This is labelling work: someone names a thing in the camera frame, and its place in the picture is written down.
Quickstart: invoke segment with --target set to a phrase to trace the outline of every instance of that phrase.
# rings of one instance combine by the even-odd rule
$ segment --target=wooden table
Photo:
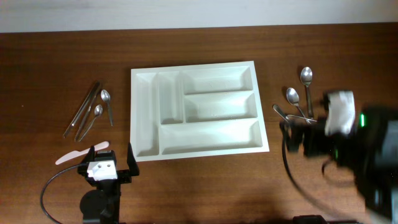
[[[282,89],[294,87],[306,107],[298,72],[314,73],[312,98],[332,89],[354,91],[356,111],[366,103],[398,104],[398,24],[270,26],[217,29],[110,30],[0,34],[0,211],[2,223],[50,223],[39,206],[44,183],[81,159],[56,166],[72,150],[109,140],[118,169],[126,169],[130,138],[130,69],[253,60],[270,152],[140,162],[141,175],[122,186],[121,222],[249,223],[321,214],[292,186],[281,156],[278,103],[297,113]],[[114,123],[97,120],[81,143],[76,129],[62,134],[94,80],[112,96]],[[322,108],[315,108],[323,115]],[[336,188],[321,175],[325,157],[288,160],[299,184],[314,197],[369,220],[355,187]],[[352,180],[331,167],[327,175]],[[92,188],[75,171],[45,195],[49,212],[80,223],[81,197]]]

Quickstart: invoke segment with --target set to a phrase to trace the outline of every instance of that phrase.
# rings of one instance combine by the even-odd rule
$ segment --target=white wall
[[[394,21],[398,0],[0,0],[0,32]]]

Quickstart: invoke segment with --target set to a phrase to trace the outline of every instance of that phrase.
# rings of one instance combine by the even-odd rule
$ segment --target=green light
[[[361,128],[365,127],[365,115],[361,114]]]

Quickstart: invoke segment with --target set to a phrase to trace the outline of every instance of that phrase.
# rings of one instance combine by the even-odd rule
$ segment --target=pink knife
[[[101,142],[101,143],[96,144],[94,146],[94,150],[98,151],[98,150],[106,149],[108,146],[109,146],[109,142],[108,141]],[[70,159],[74,159],[76,157],[85,155],[85,154],[88,153],[89,150],[90,150],[90,148],[88,148],[86,150],[83,150],[83,151],[72,151],[72,152],[69,152],[68,154],[62,156],[59,160],[57,160],[55,162],[55,165],[59,165],[59,164],[61,164],[63,162],[66,162],[66,161],[68,161]]]

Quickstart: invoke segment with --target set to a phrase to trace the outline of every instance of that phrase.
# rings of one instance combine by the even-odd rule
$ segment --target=white plastic tray
[[[136,161],[268,152],[253,62],[131,70]]]

